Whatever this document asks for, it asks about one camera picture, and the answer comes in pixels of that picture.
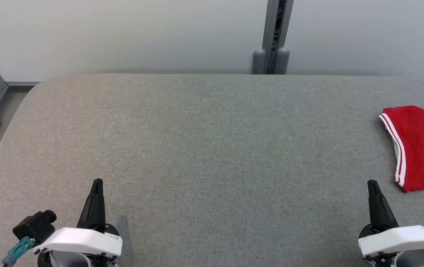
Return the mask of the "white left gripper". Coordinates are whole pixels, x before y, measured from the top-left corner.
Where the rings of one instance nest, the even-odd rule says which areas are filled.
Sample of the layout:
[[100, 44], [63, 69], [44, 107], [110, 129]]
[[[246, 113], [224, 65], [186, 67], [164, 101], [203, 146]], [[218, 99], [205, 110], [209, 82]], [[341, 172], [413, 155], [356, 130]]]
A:
[[34, 246], [34, 253], [61, 251], [81, 254], [119, 257], [123, 240], [117, 229], [106, 224], [103, 180], [95, 179], [87, 196], [77, 228], [63, 227], [41, 244]]

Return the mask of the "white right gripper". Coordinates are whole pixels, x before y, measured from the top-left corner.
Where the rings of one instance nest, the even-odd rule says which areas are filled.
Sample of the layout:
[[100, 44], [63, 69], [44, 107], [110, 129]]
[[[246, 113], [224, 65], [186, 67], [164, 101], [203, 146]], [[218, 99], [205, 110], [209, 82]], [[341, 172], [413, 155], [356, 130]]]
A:
[[367, 181], [368, 209], [373, 231], [384, 231], [359, 238], [363, 256], [378, 256], [424, 249], [424, 226], [399, 227], [387, 199], [375, 180]]

